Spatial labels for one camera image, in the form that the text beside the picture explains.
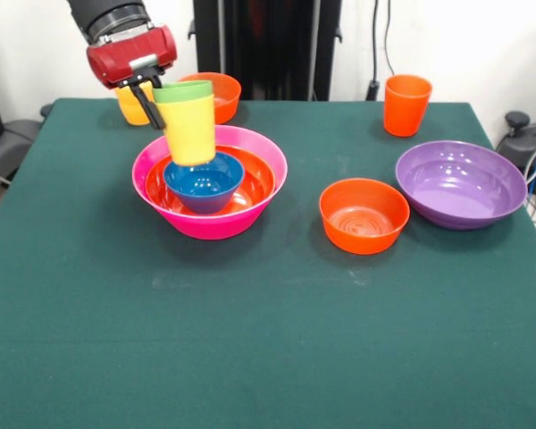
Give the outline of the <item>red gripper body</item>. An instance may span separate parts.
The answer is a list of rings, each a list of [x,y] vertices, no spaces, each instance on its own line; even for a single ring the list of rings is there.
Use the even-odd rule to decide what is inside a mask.
[[[97,79],[107,88],[116,88],[164,74],[177,59],[177,49],[171,31],[162,26],[132,38],[89,46],[87,58]]]

